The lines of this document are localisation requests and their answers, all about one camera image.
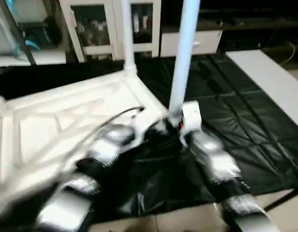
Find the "metal leg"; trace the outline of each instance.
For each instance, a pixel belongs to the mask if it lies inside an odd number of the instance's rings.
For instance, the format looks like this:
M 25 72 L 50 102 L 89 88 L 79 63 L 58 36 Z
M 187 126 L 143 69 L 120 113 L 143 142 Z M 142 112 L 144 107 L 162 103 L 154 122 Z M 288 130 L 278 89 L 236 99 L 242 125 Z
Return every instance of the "metal leg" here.
M 13 15 L 10 13 L 8 6 L 6 5 L 5 0 L 0 0 L 0 7 L 9 23 L 9 26 L 11 28 L 12 34 L 17 40 L 17 42 L 20 44 L 21 50 L 24 51 L 25 55 L 27 56 L 29 62 L 31 65 L 36 65 L 36 62 L 34 60 L 34 57 L 29 50 L 28 46 L 26 45 L 21 33 L 18 30 L 17 23 L 14 20 Z

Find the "black cable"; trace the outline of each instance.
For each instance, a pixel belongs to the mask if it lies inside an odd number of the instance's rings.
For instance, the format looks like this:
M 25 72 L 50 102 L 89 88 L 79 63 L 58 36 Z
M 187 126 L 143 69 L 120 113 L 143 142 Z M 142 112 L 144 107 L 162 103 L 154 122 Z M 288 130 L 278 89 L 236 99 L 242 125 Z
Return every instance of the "black cable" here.
M 74 148 L 69 151 L 66 156 L 64 157 L 64 159 L 61 162 L 61 165 L 59 166 L 59 168 L 55 171 L 58 172 L 59 174 L 61 173 L 62 169 L 65 167 L 68 159 L 70 158 L 70 156 L 72 154 L 74 154 L 79 147 L 87 140 L 89 139 L 94 133 L 97 133 L 102 127 L 104 127 L 105 125 L 107 125 L 108 123 L 112 122 L 114 119 L 116 119 L 117 117 L 121 116 L 122 114 L 125 114 L 126 112 L 132 111 L 132 110 L 139 110 L 140 112 L 143 111 L 145 108 L 143 106 L 137 106 L 137 107 L 132 107 L 130 109 L 124 110 L 121 113 L 111 117 L 110 119 L 108 119 L 107 121 L 105 121 L 104 123 L 102 123 L 101 125 L 97 126 L 96 128 L 94 128 L 86 137 L 84 137 L 79 143 L 77 143 Z

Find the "black floor mat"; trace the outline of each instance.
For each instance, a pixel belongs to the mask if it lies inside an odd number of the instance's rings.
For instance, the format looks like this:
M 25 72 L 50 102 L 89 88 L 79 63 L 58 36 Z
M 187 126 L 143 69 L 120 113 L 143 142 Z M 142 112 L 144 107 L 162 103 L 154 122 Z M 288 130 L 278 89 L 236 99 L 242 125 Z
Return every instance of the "black floor mat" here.
M 137 62 L 138 76 L 168 107 L 174 58 Z M 0 69 L 0 94 L 12 99 L 122 69 L 122 63 L 83 63 Z M 298 189 L 298 127 L 242 70 L 224 55 L 193 57 L 186 100 L 197 100 L 203 126 L 224 142 L 237 160 L 252 194 Z M 157 214 L 215 199 L 176 139 L 145 145 L 109 177 L 95 221 Z M 0 221 L 34 222 L 51 191 L 19 203 Z M 31 214 L 22 214 L 21 209 Z

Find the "white drawer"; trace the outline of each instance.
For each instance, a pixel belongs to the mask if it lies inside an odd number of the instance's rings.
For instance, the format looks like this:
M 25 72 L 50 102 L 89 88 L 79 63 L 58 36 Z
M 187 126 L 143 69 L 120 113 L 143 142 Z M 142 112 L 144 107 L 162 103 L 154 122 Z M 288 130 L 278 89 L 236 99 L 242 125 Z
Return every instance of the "white drawer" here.
M 192 54 L 210 54 L 217 51 L 221 30 L 198 31 L 194 36 Z M 162 34 L 161 57 L 174 57 L 178 51 L 179 32 Z

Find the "black joint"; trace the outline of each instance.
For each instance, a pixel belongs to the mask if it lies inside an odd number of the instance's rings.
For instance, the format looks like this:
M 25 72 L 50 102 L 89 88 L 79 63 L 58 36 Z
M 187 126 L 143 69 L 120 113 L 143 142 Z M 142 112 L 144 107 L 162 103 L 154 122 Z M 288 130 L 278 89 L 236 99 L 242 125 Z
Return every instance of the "black joint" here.
M 211 187 L 211 193 L 218 203 L 230 197 L 250 194 L 247 185 L 239 177 L 213 185 Z

